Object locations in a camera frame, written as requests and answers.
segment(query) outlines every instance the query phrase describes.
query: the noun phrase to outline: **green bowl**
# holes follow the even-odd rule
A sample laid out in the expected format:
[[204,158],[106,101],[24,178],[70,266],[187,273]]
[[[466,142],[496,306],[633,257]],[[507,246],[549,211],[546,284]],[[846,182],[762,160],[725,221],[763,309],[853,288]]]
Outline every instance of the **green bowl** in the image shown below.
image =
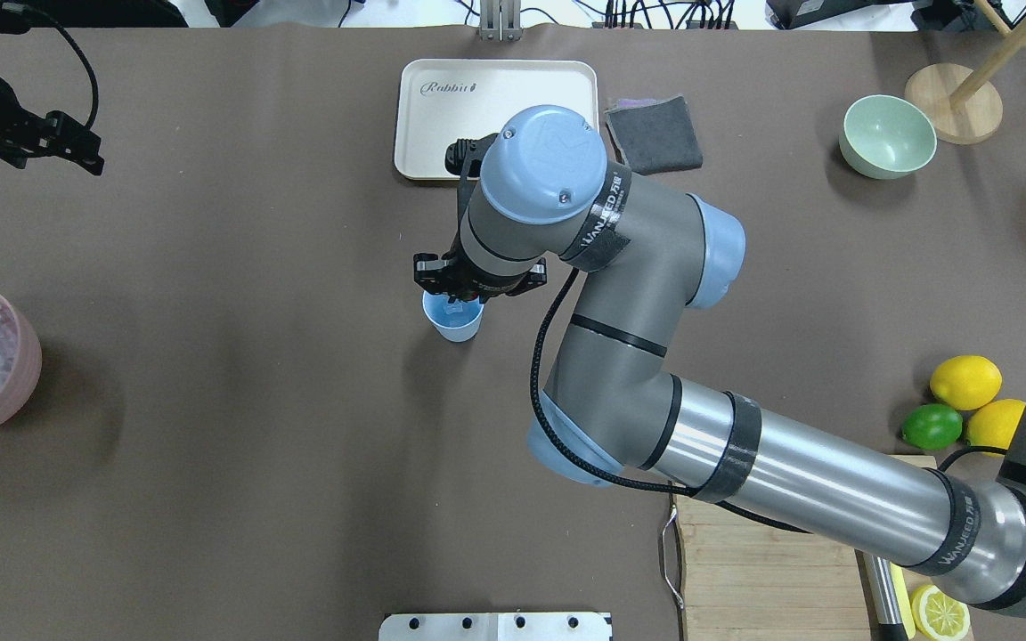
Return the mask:
[[860,174],[900,178],[937,151],[937,133],[921,110],[896,96],[865,96],[850,106],[838,136],[841,155]]

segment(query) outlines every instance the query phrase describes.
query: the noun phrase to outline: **pink bowl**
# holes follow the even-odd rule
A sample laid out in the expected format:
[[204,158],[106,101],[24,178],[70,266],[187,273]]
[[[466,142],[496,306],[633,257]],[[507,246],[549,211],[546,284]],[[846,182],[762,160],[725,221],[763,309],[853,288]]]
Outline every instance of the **pink bowl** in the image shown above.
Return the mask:
[[26,317],[0,294],[0,305],[13,317],[17,325],[17,354],[15,364],[7,374],[7,382],[0,390],[0,426],[13,416],[34,393],[37,375],[42,370],[42,349],[37,345],[37,334]]

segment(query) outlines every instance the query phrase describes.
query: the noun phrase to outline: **light blue plastic cap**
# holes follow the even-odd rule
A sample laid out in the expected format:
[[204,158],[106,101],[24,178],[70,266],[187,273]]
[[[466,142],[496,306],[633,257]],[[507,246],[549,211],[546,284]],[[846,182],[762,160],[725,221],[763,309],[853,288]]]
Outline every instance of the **light blue plastic cap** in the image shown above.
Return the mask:
[[[561,411],[553,399],[545,393],[541,393],[541,409],[545,410],[545,417],[549,418],[549,425],[553,428],[554,433],[557,433],[561,442],[569,447],[574,454],[614,475],[624,471],[622,464],[617,463],[616,458],[611,458],[607,451],[596,445],[593,439],[588,438],[588,435],[584,434],[583,430],[571,418],[567,417],[564,411]],[[558,475],[573,479],[575,482],[594,484],[596,487],[610,484],[606,480],[598,479],[581,470],[581,468],[576,467],[575,463],[569,462],[563,454],[559,453],[557,448],[553,446],[553,442],[549,441],[549,436],[545,434],[545,430],[542,429],[541,423],[537,422],[537,418],[534,418],[532,427],[529,428],[528,441],[529,451],[532,451],[532,455],[536,455],[539,462]]]
[[687,307],[708,309],[723,299],[731,283],[738,279],[746,256],[746,232],[736,216],[696,199],[699,214],[704,216],[704,275],[699,291]]
[[481,163],[481,191],[498,211],[525,225],[568,219],[604,183],[599,132],[564,107],[529,107],[506,123]]

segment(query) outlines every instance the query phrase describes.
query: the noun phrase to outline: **wooden cutting board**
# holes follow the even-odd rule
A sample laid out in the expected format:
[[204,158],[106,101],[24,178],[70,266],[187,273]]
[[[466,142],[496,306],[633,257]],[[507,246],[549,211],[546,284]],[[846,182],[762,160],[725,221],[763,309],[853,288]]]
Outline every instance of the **wooden cutting board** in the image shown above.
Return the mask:
[[[899,455],[933,467],[932,455]],[[687,641],[871,641],[858,551],[676,497]],[[905,571],[909,594],[926,576]],[[972,633],[966,637],[974,641]],[[917,632],[913,641],[928,641]]]

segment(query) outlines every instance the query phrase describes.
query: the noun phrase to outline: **brown table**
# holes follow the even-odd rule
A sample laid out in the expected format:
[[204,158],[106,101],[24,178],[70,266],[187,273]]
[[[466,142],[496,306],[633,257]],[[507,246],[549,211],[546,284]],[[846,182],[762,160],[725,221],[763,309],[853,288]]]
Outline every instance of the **brown table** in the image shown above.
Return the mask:
[[[1026,52],[995,78],[989,142],[942,144],[892,183],[835,151],[855,98],[975,66],[996,37],[78,36],[105,174],[0,162],[0,291],[45,349],[0,429],[0,638],[354,640],[389,612],[516,608],[675,638],[667,500],[566,482],[523,445],[561,269],[489,305],[472,344],[422,317],[410,254],[447,246],[453,192],[392,169],[416,57],[583,59],[603,105],[685,94],[705,166],[661,179],[740,216],[749,253],[727,299],[681,324],[675,372],[886,451],[952,354],[993,358],[1026,397]],[[54,34],[0,37],[0,74],[30,109],[83,117]],[[1026,622],[975,625],[1026,638]]]

